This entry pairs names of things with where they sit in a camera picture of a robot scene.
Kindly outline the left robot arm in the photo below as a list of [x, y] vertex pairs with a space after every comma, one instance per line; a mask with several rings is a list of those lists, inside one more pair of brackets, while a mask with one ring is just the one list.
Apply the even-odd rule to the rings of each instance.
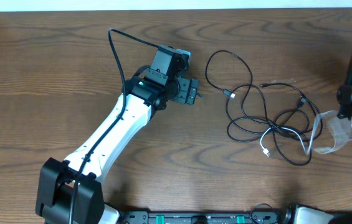
[[151, 65], [125, 82], [118, 101], [97, 130], [64, 160], [49, 158], [40, 170], [36, 214], [46, 223], [116, 223], [102, 185], [132, 137], [168, 101], [191, 105], [199, 81], [188, 80], [190, 52], [160, 45]]

